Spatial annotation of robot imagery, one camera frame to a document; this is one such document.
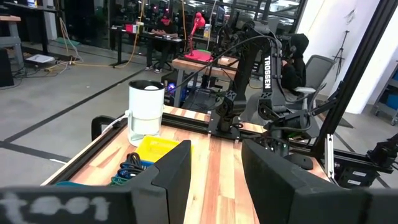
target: yellow container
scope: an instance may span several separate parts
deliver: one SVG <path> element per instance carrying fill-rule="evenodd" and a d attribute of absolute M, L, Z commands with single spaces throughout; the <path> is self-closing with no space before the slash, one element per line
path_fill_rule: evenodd
<path fill-rule="evenodd" d="M 178 141 L 145 136 L 136 153 L 142 161 L 156 162 L 179 144 Z"/>

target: green cable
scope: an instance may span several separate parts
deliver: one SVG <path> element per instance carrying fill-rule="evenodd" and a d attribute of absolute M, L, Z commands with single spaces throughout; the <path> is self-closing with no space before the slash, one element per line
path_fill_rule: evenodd
<path fill-rule="evenodd" d="M 124 185 L 129 179 L 125 179 L 122 177 L 112 177 L 111 178 L 111 183 L 109 184 L 110 186 L 122 186 Z"/>

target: chair backrest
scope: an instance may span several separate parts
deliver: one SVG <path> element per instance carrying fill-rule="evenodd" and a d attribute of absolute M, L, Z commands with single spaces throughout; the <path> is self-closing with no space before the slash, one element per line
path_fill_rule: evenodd
<path fill-rule="evenodd" d="M 305 66 L 307 73 L 306 87 L 317 89 L 335 63 L 333 59 L 320 55 L 312 55 Z"/>

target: pink object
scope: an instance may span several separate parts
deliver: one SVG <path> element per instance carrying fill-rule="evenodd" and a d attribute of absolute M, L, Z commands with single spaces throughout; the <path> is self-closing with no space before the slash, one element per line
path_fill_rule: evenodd
<path fill-rule="evenodd" d="M 126 32 L 132 33 L 132 24 L 126 24 Z"/>
<path fill-rule="evenodd" d="M 206 24 L 206 21 L 201 16 L 201 13 L 197 12 L 193 22 L 194 22 L 193 29 L 191 31 L 191 36 L 190 36 L 190 49 L 191 49 L 191 52 L 189 54 L 185 55 L 185 57 L 189 58 L 189 59 L 195 59 L 195 60 L 201 60 L 201 61 L 204 61 L 204 62 L 210 62 L 211 61 L 211 55 L 209 53 L 202 52 L 200 50 L 194 50 L 193 49 L 193 45 L 192 45 L 192 37 L 195 34 L 196 29 L 204 27 L 205 24 Z"/>
<path fill-rule="evenodd" d="M 201 16 L 200 12 L 197 12 L 197 15 L 195 16 L 195 20 L 193 21 L 193 29 L 191 32 L 191 36 L 195 34 L 195 31 L 197 28 L 202 28 L 205 26 L 206 22 L 205 19 Z"/>
<path fill-rule="evenodd" d="M 191 53 L 185 55 L 186 58 L 199 60 L 202 62 L 211 62 L 211 54 L 208 52 L 203 52 L 201 50 L 192 50 Z"/>

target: red desk lamp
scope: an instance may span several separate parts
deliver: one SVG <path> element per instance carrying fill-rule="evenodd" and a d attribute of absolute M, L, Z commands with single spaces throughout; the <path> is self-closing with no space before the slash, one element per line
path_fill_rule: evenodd
<path fill-rule="evenodd" d="M 195 34 L 196 29 L 204 27 L 205 24 L 206 24 L 205 19 L 201 16 L 200 12 L 197 12 L 197 14 L 195 16 L 195 20 L 193 21 L 193 29 L 191 31 L 191 35 L 189 38 L 190 53 L 185 55 L 186 58 L 194 59 L 194 60 L 201 60 L 204 62 L 211 61 L 211 54 L 209 52 L 202 51 L 202 50 L 194 50 L 193 45 L 192 45 L 192 37 Z"/>

